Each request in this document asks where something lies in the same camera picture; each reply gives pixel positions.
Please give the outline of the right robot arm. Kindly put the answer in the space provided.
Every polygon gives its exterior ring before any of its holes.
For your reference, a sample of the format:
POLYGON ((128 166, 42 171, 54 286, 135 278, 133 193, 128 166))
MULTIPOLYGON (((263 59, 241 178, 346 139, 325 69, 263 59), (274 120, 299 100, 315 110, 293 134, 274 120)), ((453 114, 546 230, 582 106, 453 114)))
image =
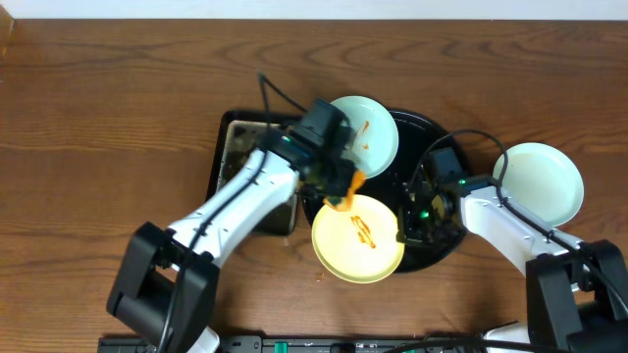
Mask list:
POLYGON ((562 232, 519 205, 503 185, 516 165, 505 151, 497 177, 470 176, 453 148, 427 149, 409 182, 415 197, 401 214, 402 241, 436 247, 441 232, 465 229, 525 276, 527 323, 487 331, 480 342, 488 349, 626 351, 627 269, 620 250, 562 232))

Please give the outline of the orange green scrub sponge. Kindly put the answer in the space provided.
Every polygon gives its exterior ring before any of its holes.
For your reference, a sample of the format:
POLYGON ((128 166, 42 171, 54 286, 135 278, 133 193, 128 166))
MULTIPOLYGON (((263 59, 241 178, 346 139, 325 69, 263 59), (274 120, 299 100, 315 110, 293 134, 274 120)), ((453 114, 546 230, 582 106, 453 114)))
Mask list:
POLYGON ((348 212, 352 208, 352 203, 356 191, 365 183, 366 174, 357 170, 351 179, 351 183, 343 196, 326 196, 323 203, 338 212, 348 212))

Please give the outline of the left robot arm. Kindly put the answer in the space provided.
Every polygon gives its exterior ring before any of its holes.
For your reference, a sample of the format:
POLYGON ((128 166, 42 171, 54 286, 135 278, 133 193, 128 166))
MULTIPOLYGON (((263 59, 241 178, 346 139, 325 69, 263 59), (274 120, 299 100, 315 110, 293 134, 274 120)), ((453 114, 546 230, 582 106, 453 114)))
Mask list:
POLYGON ((324 100, 285 130, 267 127, 239 172, 202 206, 132 235, 107 312, 159 352, 215 352, 209 327, 220 270, 272 211, 300 187, 342 200, 355 164, 342 155, 353 135, 346 114, 324 100))

